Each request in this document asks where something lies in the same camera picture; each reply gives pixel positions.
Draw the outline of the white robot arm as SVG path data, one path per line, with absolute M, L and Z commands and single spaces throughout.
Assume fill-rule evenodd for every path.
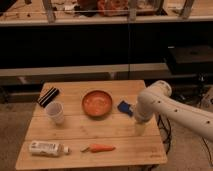
M 143 89 L 134 108 L 136 121 L 145 123 L 154 114 L 163 114 L 213 142 L 213 113 L 175 101 L 170 98 L 171 94 L 171 86 L 163 80 Z

